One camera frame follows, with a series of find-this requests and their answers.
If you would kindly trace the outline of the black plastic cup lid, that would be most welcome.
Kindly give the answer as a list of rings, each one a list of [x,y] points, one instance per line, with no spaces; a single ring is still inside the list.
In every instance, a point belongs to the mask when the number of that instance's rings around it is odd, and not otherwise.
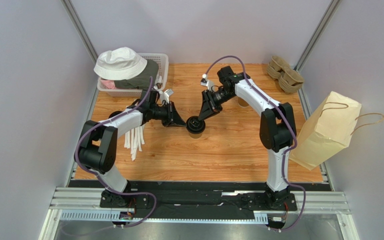
[[[206,123],[204,120],[199,120],[198,116],[191,116],[186,121],[187,131],[203,131],[206,128]]]

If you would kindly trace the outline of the brown paper coffee cup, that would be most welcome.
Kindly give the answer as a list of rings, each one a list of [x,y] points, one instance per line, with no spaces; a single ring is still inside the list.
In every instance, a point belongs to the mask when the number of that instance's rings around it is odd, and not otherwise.
[[[200,131],[192,131],[192,130],[189,130],[189,131],[188,131],[188,134],[189,134],[189,136],[190,136],[191,138],[193,138],[193,139],[199,139],[199,138],[202,136],[203,131],[202,131],[202,130],[200,130]]]

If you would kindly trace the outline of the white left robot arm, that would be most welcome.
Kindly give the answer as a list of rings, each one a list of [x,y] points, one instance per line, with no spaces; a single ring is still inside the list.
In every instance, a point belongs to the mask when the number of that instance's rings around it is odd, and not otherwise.
[[[84,171],[93,174],[113,194],[130,196],[131,184],[115,165],[118,139],[127,132],[140,128],[151,120],[161,121],[164,127],[185,127],[186,122],[173,101],[158,104],[157,90],[144,90],[125,110],[110,118],[84,123],[74,160]]]

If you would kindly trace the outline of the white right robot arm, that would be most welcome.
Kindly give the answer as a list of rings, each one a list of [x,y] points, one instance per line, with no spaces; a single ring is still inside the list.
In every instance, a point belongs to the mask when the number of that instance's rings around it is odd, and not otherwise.
[[[214,83],[203,74],[200,84],[207,89],[202,91],[202,104],[198,116],[187,120],[190,134],[200,135],[205,130],[205,120],[222,111],[222,104],[237,96],[260,115],[259,138],[268,153],[267,198],[272,202],[285,199],[289,195],[287,178],[289,148],[296,139],[296,126],[293,107],[270,98],[245,72],[234,73],[230,66],[217,72],[222,84],[216,91]]]

